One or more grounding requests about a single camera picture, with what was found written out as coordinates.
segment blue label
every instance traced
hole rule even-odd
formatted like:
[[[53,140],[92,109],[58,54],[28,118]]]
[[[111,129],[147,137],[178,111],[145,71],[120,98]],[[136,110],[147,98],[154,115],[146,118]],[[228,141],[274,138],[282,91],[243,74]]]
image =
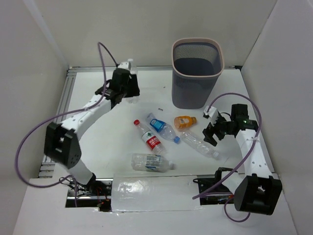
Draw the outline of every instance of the blue label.
[[[152,119],[152,121],[150,122],[150,125],[157,131],[160,132],[163,127],[165,126],[165,122],[164,121],[160,121],[157,119]]]

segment gray wall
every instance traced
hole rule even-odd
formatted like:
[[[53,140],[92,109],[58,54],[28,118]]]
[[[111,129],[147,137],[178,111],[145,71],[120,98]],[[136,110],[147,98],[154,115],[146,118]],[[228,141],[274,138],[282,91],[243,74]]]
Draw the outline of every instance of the gray wall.
[[[14,172],[15,151],[35,124],[56,113],[66,70],[22,0],[1,2],[0,32],[0,231],[10,235],[26,190]],[[22,150],[26,178],[37,177],[44,132]]]
[[[217,40],[225,64],[243,65],[276,0],[34,0],[71,66],[100,66],[96,43],[117,61],[171,65],[184,37]]]
[[[242,71],[300,235],[313,231],[311,1],[278,0]]]

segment white table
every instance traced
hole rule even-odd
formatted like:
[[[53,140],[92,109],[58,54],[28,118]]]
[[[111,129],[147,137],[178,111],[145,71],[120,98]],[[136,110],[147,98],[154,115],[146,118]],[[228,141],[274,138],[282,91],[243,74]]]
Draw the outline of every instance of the white table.
[[[208,121],[202,118],[202,110],[180,110],[173,106],[170,70],[139,71],[138,78],[141,90],[140,101],[137,104],[123,101],[111,112],[101,117],[81,139],[83,161],[99,178],[112,178],[117,175],[124,177],[153,176],[149,172],[136,172],[131,169],[127,153],[149,153],[136,133],[133,125],[134,119],[138,118],[143,121],[147,113],[154,112],[157,118],[173,124],[175,116],[195,116],[199,122],[192,130],[199,135],[207,126]],[[100,72],[78,73],[69,109],[80,108],[84,105],[101,84],[102,74]],[[247,95],[238,70],[225,70],[222,73],[209,101],[221,93],[230,91]],[[225,97],[219,100],[215,106],[220,111],[230,112],[233,103],[247,102],[235,96]],[[251,106],[249,106],[249,114],[251,119],[255,119]],[[263,139],[261,141],[267,163],[273,171]],[[169,151],[167,157],[177,164],[177,169],[166,174],[155,174],[158,176],[214,174],[218,167],[234,167],[242,158],[233,137],[227,137],[218,143],[216,149],[225,157],[221,161],[207,159],[184,143],[175,145],[164,140],[162,142]],[[52,179],[32,179],[31,182],[46,185],[56,182],[60,176],[64,175],[66,175],[65,170],[57,165]],[[175,192],[169,192],[171,189],[171,187],[161,187],[159,193],[164,200],[168,198],[167,193],[170,193],[170,198],[173,200]],[[198,193],[197,187],[188,188],[188,190],[191,195]],[[98,212],[96,208],[65,208],[66,198],[67,187],[62,185],[46,189],[28,187],[14,235],[296,234],[283,193],[280,195],[272,216],[252,214],[248,221],[241,224],[228,220],[224,215],[222,205],[200,206],[198,199],[193,201],[193,204],[182,206],[184,211],[178,211],[177,205],[179,203],[183,205],[189,200],[189,197],[180,197],[179,193],[177,194],[178,204],[173,206],[175,208],[173,211]],[[243,218],[246,214],[235,211],[233,205],[228,205],[227,209],[230,215],[237,219]]]

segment bottle label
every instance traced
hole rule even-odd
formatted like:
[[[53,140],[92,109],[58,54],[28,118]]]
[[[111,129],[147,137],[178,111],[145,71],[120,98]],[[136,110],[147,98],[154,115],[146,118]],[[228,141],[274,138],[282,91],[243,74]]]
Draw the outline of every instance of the bottle label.
[[[160,155],[147,155],[146,168],[149,170],[160,170],[161,156]]]
[[[147,131],[145,134],[143,134],[141,138],[147,143],[147,145],[149,145],[151,150],[153,150],[158,144],[161,143],[158,138],[152,133],[152,131]]]
[[[165,126],[165,122],[164,121],[160,121],[160,120],[157,120],[157,119],[152,119],[152,121],[150,122],[150,125],[155,128],[155,130],[157,132],[160,132],[163,127]]]

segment trash bin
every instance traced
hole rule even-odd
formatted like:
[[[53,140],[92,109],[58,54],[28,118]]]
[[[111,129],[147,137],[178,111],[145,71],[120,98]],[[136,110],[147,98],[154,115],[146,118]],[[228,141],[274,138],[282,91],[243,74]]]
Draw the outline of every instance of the trash bin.
[[[202,108],[224,70],[220,45],[208,38],[185,38],[172,48],[173,104],[181,109]]]

